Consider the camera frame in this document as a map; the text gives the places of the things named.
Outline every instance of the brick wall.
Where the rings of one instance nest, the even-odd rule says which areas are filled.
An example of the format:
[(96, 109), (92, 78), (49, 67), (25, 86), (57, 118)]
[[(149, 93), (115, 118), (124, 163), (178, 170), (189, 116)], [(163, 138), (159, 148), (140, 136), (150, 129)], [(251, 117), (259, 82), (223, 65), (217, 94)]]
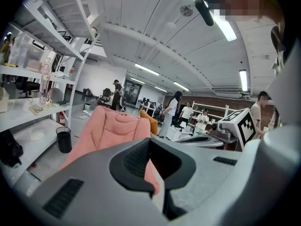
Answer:
[[(171, 96), (165, 96), (164, 102), (163, 102), (163, 107), (168, 105)], [(229, 99), (220, 99), (220, 98), (211, 98), (211, 97), (187, 97), (184, 96), (182, 97), (180, 104), (184, 105), (187, 102), (191, 102), (198, 104), (204, 104), (204, 105), (213, 105), (213, 106), (218, 106), (218, 107), (226, 107), (226, 105), (229, 106), (230, 109), (234, 110), (240, 110), (244, 108), (251, 108), (254, 102), (252, 101), (245, 101), (245, 100), (229, 100)], [(225, 111), (218, 111), (218, 110), (213, 110), (213, 109), (208, 109), (209, 114), (214, 114), (214, 115), (219, 115), (219, 116), (224, 116)], [(269, 126), (269, 122), (272, 118), (274, 111), (274, 107), (272, 105), (267, 105), (265, 108), (261, 109), (261, 129), (263, 127)]]

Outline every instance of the white t-shirt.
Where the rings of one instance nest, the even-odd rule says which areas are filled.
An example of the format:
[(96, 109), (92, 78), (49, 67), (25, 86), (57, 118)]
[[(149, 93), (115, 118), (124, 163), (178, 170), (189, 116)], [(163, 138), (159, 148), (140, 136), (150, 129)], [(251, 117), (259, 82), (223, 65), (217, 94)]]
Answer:
[[(250, 113), (253, 118), (254, 126), (261, 129), (261, 108), (260, 108), (260, 106), (255, 103), (251, 107)], [(259, 138), (260, 138), (260, 136), (258, 135), (258, 133), (256, 133), (256, 135), (253, 137), (253, 139), (259, 139)]]
[[(208, 124), (209, 123), (209, 117), (207, 115), (199, 114), (198, 117), (197, 117), (197, 121), (206, 121), (207, 124)], [(199, 127), (201, 129), (205, 130), (207, 124), (198, 122), (196, 124), (196, 127)]]
[(168, 105), (171, 107), (171, 110), (167, 113), (174, 116), (175, 111), (177, 110), (177, 105), (178, 105), (178, 101), (175, 98), (173, 98), (173, 100)]
[(182, 117), (185, 118), (185, 119), (189, 119), (190, 115), (193, 113), (193, 109), (191, 107), (187, 107), (187, 106), (185, 106), (182, 109), (182, 111), (183, 111)]

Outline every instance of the black bag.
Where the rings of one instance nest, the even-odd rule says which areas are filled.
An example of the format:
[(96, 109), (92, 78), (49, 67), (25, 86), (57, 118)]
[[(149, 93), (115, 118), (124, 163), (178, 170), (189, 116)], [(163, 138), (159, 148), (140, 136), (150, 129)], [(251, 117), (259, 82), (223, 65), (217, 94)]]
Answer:
[(17, 163), (21, 163), (19, 157), (23, 155), (23, 148), (14, 139), (10, 130), (0, 132), (0, 160), (3, 164), (10, 167), (15, 166)]

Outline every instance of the orange pillow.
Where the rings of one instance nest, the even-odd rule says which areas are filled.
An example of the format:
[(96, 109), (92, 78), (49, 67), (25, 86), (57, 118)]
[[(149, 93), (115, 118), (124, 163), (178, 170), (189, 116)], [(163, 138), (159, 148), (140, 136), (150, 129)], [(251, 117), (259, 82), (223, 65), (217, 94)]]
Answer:
[(155, 136), (158, 135), (158, 122), (149, 116), (144, 110), (140, 110), (140, 117), (150, 120), (150, 132)]

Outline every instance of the black trash bin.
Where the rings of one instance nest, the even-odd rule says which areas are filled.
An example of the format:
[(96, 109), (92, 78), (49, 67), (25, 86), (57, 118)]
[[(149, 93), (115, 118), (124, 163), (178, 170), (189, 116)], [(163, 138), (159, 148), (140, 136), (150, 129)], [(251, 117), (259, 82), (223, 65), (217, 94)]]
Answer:
[(60, 152), (71, 152), (71, 130), (65, 126), (59, 127), (58, 129), (56, 129), (56, 136), (58, 141), (58, 149), (60, 150)]

